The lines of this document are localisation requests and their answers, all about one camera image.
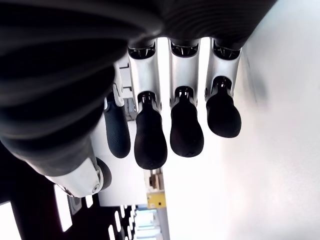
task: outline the robotic hand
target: robotic hand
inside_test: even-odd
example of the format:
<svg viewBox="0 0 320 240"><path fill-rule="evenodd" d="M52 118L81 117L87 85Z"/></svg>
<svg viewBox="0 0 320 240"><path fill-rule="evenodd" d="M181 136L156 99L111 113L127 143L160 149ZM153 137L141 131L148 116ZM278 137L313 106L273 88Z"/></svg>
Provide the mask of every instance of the robotic hand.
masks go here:
<svg viewBox="0 0 320 240"><path fill-rule="evenodd" d="M204 147L197 116L203 37L211 37L207 122L215 134L236 137L241 117L233 95L241 47L275 1L168 0L164 6L160 0L0 0L2 144L72 196L106 188L111 173L94 156L90 134L104 114L112 154L123 158L130 151L115 68L128 53L135 159L144 169L160 168L168 151L158 37L169 38L172 150L193 157Z"/></svg>

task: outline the white wall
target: white wall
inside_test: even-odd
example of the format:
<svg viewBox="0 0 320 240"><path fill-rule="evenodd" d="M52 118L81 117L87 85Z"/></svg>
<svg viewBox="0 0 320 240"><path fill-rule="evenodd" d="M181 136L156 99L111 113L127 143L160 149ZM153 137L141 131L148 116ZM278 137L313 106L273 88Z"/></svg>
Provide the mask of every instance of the white wall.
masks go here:
<svg viewBox="0 0 320 240"><path fill-rule="evenodd" d="M170 238L318 240L320 2L280 0L249 39L234 93L242 118L235 139L215 136L207 126L208 49L203 39L198 117L204 150L190 159L169 150L163 168ZM159 53L168 59L168 52ZM167 88L168 61L159 64ZM167 143L168 101L162 91Z"/></svg>
<svg viewBox="0 0 320 240"><path fill-rule="evenodd" d="M102 116L91 135L92 146L96 157L104 161L112 173L111 185L98 193L101 206L119 206L147 204L144 172L137 165L134 157L136 122L128 122L131 138L131 151L125 158L119 159L109 150L105 117Z"/></svg>

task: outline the yellow object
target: yellow object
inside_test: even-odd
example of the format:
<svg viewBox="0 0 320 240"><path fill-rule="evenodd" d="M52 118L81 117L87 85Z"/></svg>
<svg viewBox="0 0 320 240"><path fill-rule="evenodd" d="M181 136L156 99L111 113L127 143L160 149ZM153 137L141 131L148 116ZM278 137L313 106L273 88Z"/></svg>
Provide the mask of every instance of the yellow object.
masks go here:
<svg viewBox="0 0 320 240"><path fill-rule="evenodd" d="M148 209L167 207L166 195L164 192L147 193L146 196L148 199Z"/></svg>

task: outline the black rubber fingertip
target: black rubber fingertip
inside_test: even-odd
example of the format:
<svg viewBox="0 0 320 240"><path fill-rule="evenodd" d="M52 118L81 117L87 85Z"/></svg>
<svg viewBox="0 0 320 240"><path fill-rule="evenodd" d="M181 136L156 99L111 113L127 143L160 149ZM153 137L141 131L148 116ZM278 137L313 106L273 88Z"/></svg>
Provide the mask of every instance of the black rubber fingertip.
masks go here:
<svg viewBox="0 0 320 240"><path fill-rule="evenodd" d="M161 115L146 105L136 117L135 161L141 168L153 170L165 164L167 155Z"/></svg>
<svg viewBox="0 0 320 240"><path fill-rule="evenodd" d="M171 110L171 149L181 157L192 158L202 152L204 142L196 107L189 100L180 101Z"/></svg>
<svg viewBox="0 0 320 240"><path fill-rule="evenodd" d="M131 148L125 106L117 106L114 101L109 101L103 113L109 149L115 157L125 158Z"/></svg>
<svg viewBox="0 0 320 240"><path fill-rule="evenodd" d="M100 169L102 171L102 175L103 175L103 186L100 190L100 191L102 191L110 186L110 184L112 182L112 174L111 174L109 167L107 166L107 164L105 164L104 161L102 161L100 158L97 158L97 157L96 157L96 161L97 161L97 164L100 167Z"/></svg>
<svg viewBox="0 0 320 240"><path fill-rule="evenodd" d="M210 130L224 138L235 138L241 130L241 117L232 97L217 93L206 103L207 122Z"/></svg>

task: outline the black rubber sleeve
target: black rubber sleeve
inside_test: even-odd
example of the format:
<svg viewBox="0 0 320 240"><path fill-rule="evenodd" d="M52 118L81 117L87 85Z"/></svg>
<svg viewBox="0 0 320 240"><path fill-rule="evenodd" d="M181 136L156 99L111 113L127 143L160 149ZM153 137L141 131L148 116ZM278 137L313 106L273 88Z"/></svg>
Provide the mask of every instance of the black rubber sleeve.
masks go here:
<svg viewBox="0 0 320 240"><path fill-rule="evenodd" d="M224 138L235 138L241 130L241 117L228 94L218 92L206 103L207 122L210 130Z"/></svg>
<svg viewBox="0 0 320 240"><path fill-rule="evenodd" d="M108 146L115 157L122 159L129 154L131 148L125 106L117 106L115 101L108 101L107 104L103 113Z"/></svg>
<svg viewBox="0 0 320 240"><path fill-rule="evenodd" d="M170 145L181 157L199 155L204 148L204 134L197 117L196 107L188 100L181 100L171 110Z"/></svg>
<svg viewBox="0 0 320 240"><path fill-rule="evenodd" d="M109 167L107 166L107 164L105 164L104 161L102 161L100 158L96 157L96 162L97 162L98 166L100 167L100 169L102 171L102 175L103 175L103 186L100 190L100 191L103 191L107 187L110 186L110 184L112 182L112 174L111 174Z"/></svg>
<svg viewBox="0 0 320 240"><path fill-rule="evenodd" d="M161 115L151 105L145 105L136 117L135 161L141 168L153 170L165 164L167 155Z"/></svg>

